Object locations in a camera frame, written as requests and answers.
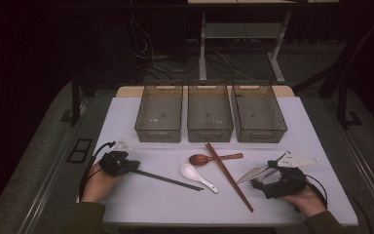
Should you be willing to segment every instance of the hand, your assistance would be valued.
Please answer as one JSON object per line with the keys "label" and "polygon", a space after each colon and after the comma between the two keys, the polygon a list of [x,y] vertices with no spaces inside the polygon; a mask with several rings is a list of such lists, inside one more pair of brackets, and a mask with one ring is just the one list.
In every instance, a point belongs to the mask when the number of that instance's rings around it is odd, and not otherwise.
{"label": "hand", "polygon": [[124,177],[123,175],[111,176],[106,174],[98,163],[91,167],[89,176],[91,175],[93,176],[87,181],[81,202],[99,202],[108,195],[112,186]]}
{"label": "hand", "polygon": [[305,186],[299,194],[281,197],[281,199],[296,206],[305,217],[326,211],[318,195],[309,186]]}

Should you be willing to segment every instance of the ceramic spoon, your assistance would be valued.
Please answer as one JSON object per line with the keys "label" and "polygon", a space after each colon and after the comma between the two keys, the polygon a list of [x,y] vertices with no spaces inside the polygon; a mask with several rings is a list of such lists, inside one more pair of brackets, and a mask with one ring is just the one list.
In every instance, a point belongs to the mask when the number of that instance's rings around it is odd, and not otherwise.
{"label": "ceramic spoon", "polygon": [[181,173],[187,178],[201,182],[205,186],[209,187],[214,193],[218,193],[218,188],[205,180],[191,164],[184,164],[181,166]]}

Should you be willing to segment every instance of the brown chopstick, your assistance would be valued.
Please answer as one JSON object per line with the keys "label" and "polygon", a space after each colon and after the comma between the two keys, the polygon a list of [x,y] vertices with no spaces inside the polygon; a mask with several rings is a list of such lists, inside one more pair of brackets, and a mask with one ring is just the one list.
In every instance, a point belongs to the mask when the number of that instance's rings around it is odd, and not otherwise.
{"label": "brown chopstick", "polygon": [[210,143],[206,144],[206,148],[210,152],[210,154],[214,157],[214,161],[217,162],[218,166],[220,166],[221,171],[223,171],[224,175],[229,179],[230,183],[233,185],[233,187],[236,189],[236,192],[239,194],[239,196],[244,201],[245,205],[248,207],[248,209],[253,212],[254,209],[251,207],[250,203],[245,198],[244,194],[240,190],[239,186],[236,184],[235,180],[233,179],[232,175],[230,175],[229,171],[227,170],[226,166],[224,166],[223,162],[220,159],[220,156],[217,155],[214,148],[211,146]]}

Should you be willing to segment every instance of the chopstick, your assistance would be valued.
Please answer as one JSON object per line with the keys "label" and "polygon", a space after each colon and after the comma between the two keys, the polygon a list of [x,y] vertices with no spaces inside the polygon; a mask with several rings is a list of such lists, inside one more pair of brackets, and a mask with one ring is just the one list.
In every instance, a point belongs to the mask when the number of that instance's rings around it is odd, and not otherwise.
{"label": "chopstick", "polygon": [[198,186],[194,186],[194,185],[191,185],[191,184],[188,184],[188,183],[183,183],[183,182],[180,182],[180,181],[177,181],[177,180],[174,180],[174,179],[170,179],[170,178],[166,178],[166,177],[162,177],[162,176],[159,176],[159,175],[146,173],[144,171],[140,171],[139,169],[135,169],[132,172],[136,173],[136,174],[143,175],[143,176],[149,176],[149,177],[152,177],[152,178],[156,178],[156,179],[159,179],[159,180],[162,180],[162,181],[165,181],[165,182],[170,182],[170,183],[173,183],[173,184],[177,184],[177,185],[180,185],[180,186],[183,186],[183,187],[186,187],[186,188],[191,188],[191,189],[194,189],[194,190],[197,190],[197,191],[204,190],[203,188],[198,187]]}
{"label": "chopstick", "polygon": [[248,209],[251,212],[254,212],[254,209],[251,207],[250,203],[245,198],[244,194],[240,190],[239,186],[236,184],[235,180],[233,179],[232,175],[230,175],[229,171],[227,170],[226,166],[224,166],[223,162],[220,159],[220,156],[217,155],[214,148],[211,146],[210,143],[206,144],[206,148],[210,152],[210,154],[214,157],[214,161],[217,162],[218,166],[220,166],[221,171],[223,171],[224,175],[229,179],[230,183],[233,185],[233,187],[236,189],[236,192],[239,194],[239,196],[244,201],[245,205],[248,207]]}

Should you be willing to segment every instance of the plastic storage basket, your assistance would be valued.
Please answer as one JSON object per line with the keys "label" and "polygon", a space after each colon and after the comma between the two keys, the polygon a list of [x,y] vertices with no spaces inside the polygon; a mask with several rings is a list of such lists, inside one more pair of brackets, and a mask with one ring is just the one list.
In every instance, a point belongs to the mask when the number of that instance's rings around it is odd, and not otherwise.
{"label": "plastic storage basket", "polygon": [[148,81],[135,122],[140,142],[180,142],[182,81]]}
{"label": "plastic storage basket", "polygon": [[281,141],[287,126],[269,81],[234,81],[231,100],[238,142]]}
{"label": "plastic storage basket", "polygon": [[223,80],[194,80],[188,86],[188,140],[229,142],[233,118]]}

